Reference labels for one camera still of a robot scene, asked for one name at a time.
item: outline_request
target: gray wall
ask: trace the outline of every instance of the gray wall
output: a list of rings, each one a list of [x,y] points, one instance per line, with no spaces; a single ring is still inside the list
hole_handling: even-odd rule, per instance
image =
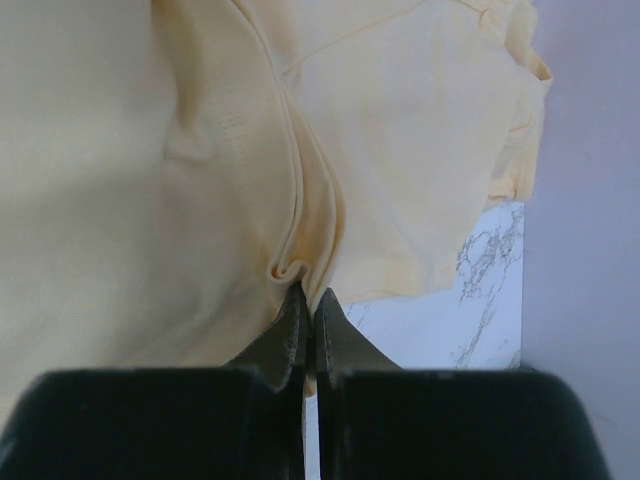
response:
[[[538,0],[555,81],[525,214],[523,360],[583,400],[640,478],[640,3]]]

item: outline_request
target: marble tabletop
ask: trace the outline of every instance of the marble tabletop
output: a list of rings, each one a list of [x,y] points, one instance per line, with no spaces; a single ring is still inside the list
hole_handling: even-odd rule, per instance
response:
[[[404,368],[503,369],[520,362],[524,208],[483,214],[451,290],[345,306],[347,318]],[[307,400],[307,478],[319,479],[317,397]]]

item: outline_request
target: cloth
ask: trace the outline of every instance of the cloth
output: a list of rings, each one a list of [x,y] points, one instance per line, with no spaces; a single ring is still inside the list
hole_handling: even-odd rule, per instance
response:
[[[529,0],[3,2],[0,405],[50,369],[224,363],[298,279],[312,309],[329,284],[450,286],[481,211],[531,193],[535,21]]]

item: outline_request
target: beige cloth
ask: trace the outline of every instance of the beige cloth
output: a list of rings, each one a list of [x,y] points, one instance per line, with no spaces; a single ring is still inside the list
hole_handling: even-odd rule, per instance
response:
[[[0,417],[44,370],[223,363],[296,279],[312,308],[450,286],[483,208],[531,192],[534,26],[529,0],[3,2]]]

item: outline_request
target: garment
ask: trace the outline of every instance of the garment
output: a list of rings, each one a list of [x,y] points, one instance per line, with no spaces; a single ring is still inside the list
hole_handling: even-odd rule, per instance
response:
[[[298,279],[311,308],[449,286],[482,209],[531,192],[534,25],[529,0],[3,3],[0,405],[48,369],[219,365]]]

